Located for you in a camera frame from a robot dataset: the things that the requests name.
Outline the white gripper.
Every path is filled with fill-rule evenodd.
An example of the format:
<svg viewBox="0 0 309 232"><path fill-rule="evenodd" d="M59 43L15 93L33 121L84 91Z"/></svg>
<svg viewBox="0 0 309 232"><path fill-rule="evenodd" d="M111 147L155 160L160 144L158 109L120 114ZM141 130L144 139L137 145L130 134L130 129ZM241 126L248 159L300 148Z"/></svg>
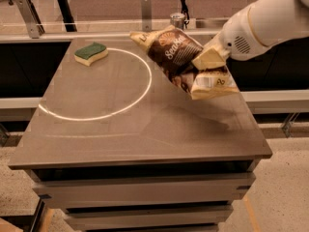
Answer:
<svg viewBox="0 0 309 232"><path fill-rule="evenodd" d="M203 51L192 60L198 70L210 70L226 65L228 57L246 61L268 51L257 38L250 21L250 7L234 14L217 35L218 43L205 44Z"/></svg>

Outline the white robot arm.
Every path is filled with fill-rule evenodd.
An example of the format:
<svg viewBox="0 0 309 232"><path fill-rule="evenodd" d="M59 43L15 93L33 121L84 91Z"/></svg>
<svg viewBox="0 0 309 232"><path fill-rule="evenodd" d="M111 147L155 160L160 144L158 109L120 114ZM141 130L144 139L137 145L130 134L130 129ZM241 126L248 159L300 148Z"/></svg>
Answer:
<svg viewBox="0 0 309 232"><path fill-rule="evenodd" d="M257 0L234 14L192 60L199 70L229 58L245 61L292 39L309 36L309 0Z"/></svg>

